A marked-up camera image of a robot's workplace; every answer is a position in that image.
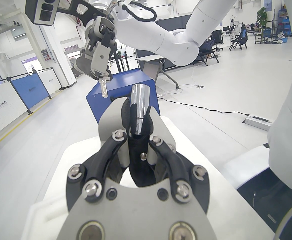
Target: office chair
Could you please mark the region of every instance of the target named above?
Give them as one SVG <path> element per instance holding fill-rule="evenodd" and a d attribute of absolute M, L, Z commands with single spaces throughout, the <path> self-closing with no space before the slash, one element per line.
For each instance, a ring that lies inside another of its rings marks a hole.
<path fill-rule="evenodd" d="M 218 47 L 218 44 L 223 44 L 223 37 L 222 37 L 222 30 L 215 30 L 211 33 L 211 39 L 215 40 L 215 43 L 213 46 L 216 46 L 212 50 L 224 50 L 222 47 Z"/>
<path fill-rule="evenodd" d="M 213 47 L 214 43 L 215 43 L 215 40 L 213 40 L 213 39 L 212 39 L 212 40 L 207 40 L 207 41 L 205 41 L 205 42 L 199 47 L 199 53 L 198 53 L 198 56 L 197 56 L 197 58 L 195 59 L 195 61 L 202 61 L 203 63 L 205 63 L 206 66 L 208 66 L 207 63 L 206 63 L 206 61 L 207 61 L 207 59 L 208 59 L 208 56 L 209 56 L 209 54 L 214 54 L 215 59 L 217 60 L 217 63 L 219 63 L 219 61 L 218 61 L 218 59 L 217 59 L 217 57 L 216 57 L 216 55 L 215 55 L 215 51 L 212 50 L 212 47 Z"/>
<path fill-rule="evenodd" d="M 245 47 L 247 48 L 246 45 L 247 40 L 248 40 L 247 29 L 244 29 L 240 35 L 236 35 L 235 39 L 231 41 L 232 45 L 230 46 L 229 50 L 232 51 L 233 48 L 236 49 L 237 45 L 239 45 L 241 50 L 243 50 L 241 45 L 245 45 Z"/>

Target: white floor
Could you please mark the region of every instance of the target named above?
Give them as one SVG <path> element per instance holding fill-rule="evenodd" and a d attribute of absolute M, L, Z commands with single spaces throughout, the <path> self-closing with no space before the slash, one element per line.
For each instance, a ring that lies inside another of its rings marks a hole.
<path fill-rule="evenodd" d="M 191 65 L 168 71 L 179 84 L 196 83 L 204 88 L 181 86 L 182 93 L 163 98 L 276 119 L 291 85 L 292 39 L 281 45 L 255 45 L 249 37 L 247 46 L 243 51 L 221 51 L 219 64 L 209 59 L 208 67 Z M 28 209 L 43 199 L 65 149 L 98 135 L 85 99 L 95 84 L 88 77 L 79 77 L 76 85 L 54 97 L 0 142 L 0 239 L 20 239 Z M 174 90 L 163 74 L 156 85 L 158 94 Z M 217 169 L 267 143 L 267 132 L 243 124 L 244 115 L 164 100 L 159 103 L 161 115 L 169 117 Z"/>

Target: barrier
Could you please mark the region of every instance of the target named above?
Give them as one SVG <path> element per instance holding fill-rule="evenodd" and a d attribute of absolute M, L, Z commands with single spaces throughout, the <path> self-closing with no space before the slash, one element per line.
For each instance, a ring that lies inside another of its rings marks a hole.
<path fill-rule="evenodd" d="M 0 82 L 0 131 L 51 94 L 62 89 L 53 68 L 8 77 Z"/>
<path fill-rule="evenodd" d="M 48 91 L 37 73 L 12 80 L 11 83 L 28 109 L 49 96 Z"/>
<path fill-rule="evenodd" d="M 62 87 L 53 69 L 39 72 L 38 76 L 47 89 L 49 95 Z"/>
<path fill-rule="evenodd" d="M 9 82 L 0 84 L 0 131 L 27 111 Z"/>

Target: key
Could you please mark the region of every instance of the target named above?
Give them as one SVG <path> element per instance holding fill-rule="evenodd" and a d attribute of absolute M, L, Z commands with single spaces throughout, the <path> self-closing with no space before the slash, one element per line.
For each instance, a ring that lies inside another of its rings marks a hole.
<path fill-rule="evenodd" d="M 106 77 L 99 78 L 99 83 L 101 87 L 101 95 L 103 98 L 108 98 L 108 92 L 106 87 Z"/>

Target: potted plant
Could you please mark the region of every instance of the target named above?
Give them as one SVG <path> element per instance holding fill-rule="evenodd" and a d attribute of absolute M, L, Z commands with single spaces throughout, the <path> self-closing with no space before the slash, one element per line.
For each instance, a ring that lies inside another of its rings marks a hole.
<path fill-rule="evenodd" d="M 260 27 L 266 27 L 266 24 L 267 24 L 267 12 L 266 12 L 266 8 L 265 7 L 262 7 L 257 12 L 257 23 L 259 23 Z"/>

